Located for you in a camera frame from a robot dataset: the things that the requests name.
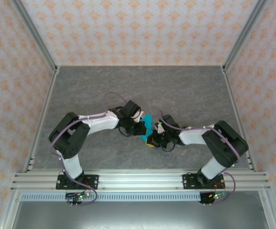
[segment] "blue block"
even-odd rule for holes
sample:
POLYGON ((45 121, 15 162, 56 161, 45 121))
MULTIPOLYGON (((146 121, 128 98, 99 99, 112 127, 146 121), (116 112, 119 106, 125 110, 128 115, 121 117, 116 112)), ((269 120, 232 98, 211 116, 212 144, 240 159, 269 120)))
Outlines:
POLYGON ((144 121, 144 126, 147 128, 147 134, 146 135, 142 135, 140 136, 141 139, 146 142, 148 136, 150 136, 153 131, 152 131, 152 115, 151 114, 147 114, 143 119, 141 119, 140 121, 144 121))

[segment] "floor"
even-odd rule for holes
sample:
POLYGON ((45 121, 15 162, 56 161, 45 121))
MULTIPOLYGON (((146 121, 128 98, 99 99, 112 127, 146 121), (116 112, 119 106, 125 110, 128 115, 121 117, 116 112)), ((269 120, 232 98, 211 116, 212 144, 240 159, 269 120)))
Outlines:
POLYGON ((235 192, 224 204, 198 202, 21 202, 13 229, 268 229, 258 192, 235 192))
MULTIPOLYGON (((211 125, 225 120, 239 132, 219 66, 90 66, 61 67, 57 76, 33 168, 61 168, 49 153, 48 136, 67 112, 101 113, 103 95, 118 92, 141 106, 153 119, 170 114, 180 126, 211 125)), ((123 105, 114 95, 108 107, 123 105)), ((94 133, 79 153, 81 165, 93 168, 200 168, 211 157, 207 146, 176 146, 172 152, 151 148, 138 137, 117 130, 94 133)), ((244 158, 236 167, 248 168, 244 158)))

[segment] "patterned wallpaper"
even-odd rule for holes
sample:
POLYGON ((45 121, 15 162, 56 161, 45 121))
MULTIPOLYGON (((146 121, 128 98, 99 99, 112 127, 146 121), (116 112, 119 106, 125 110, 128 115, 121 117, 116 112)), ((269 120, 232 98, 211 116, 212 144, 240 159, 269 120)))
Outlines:
POLYGON ((269 171, 276 191, 276 0, 268 2, 228 76, 257 167, 269 171))
POLYGON ((52 72, 10 0, 0 0, 0 217, 22 171, 52 72))
POLYGON ((57 65, 221 65, 257 0, 23 0, 57 65))

